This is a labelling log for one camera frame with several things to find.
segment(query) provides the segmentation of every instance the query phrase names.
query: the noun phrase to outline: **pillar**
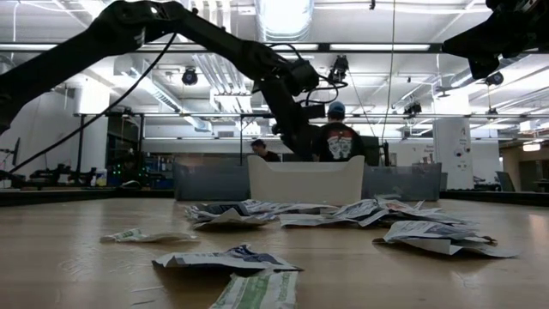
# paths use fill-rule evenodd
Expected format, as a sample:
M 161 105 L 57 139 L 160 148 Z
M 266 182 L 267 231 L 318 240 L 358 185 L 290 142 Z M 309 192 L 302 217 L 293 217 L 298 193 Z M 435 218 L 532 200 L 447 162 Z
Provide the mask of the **pillar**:
M 76 112 L 82 114 L 98 114 L 108 106 L 111 98 L 111 90 L 105 85 L 88 78 L 86 82 L 75 91 Z M 85 122 L 92 119 L 87 116 Z M 106 139 L 108 118 L 102 117 L 89 125 L 83 132 L 81 172 L 89 172 L 92 167 L 105 168 L 106 165 Z M 76 169 L 78 157 L 78 143 L 73 143 L 71 149 L 72 169 Z
M 452 94 L 433 102 L 433 110 L 441 114 L 469 114 L 466 94 Z M 448 174 L 447 188 L 473 189 L 473 156 L 471 128 L 468 118 L 440 118 L 433 123 L 436 161 Z

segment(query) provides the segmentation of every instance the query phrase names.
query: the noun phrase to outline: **crumpled paper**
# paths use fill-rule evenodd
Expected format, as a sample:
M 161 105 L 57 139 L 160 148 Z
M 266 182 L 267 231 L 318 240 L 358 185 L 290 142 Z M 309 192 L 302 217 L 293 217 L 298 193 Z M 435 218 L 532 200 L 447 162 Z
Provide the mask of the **crumpled paper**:
M 151 235 L 145 235 L 139 228 L 132 228 L 130 230 L 115 233 L 113 235 L 106 235 L 100 238 L 100 242 L 140 242 L 140 243 L 160 243 L 160 242 L 172 242 L 172 241 L 196 241 L 198 239 L 195 235 L 187 233 L 156 233 Z

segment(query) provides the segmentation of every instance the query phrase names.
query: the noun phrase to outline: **table surface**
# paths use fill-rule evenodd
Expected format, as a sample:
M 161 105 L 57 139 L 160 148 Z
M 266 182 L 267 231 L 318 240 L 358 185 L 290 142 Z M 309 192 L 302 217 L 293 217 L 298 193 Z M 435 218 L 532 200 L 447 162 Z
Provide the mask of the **table surface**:
M 386 229 L 280 228 L 196 232 L 198 244 L 100 244 L 102 235 L 187 231 L 181 203 L 109 199 L 0 209 L 0 308 L 208 308 L 227 273 L 158 270 L 174 251 L 224 251 L 249 243 L 305 269 L 300 308 L 547 308 L 549 209 L 442 200 L 520 257 L 445 257 L 372 245 Z

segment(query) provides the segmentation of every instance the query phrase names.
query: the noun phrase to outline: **camera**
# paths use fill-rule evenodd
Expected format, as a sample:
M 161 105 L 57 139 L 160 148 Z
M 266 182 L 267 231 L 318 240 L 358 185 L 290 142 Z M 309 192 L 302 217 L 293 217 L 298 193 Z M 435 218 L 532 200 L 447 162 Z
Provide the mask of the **camera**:
M 186 67 L 181 81 L 184 85 L 192 86 L 198 82 L 198 76 L 196 75 L 195 67 Z

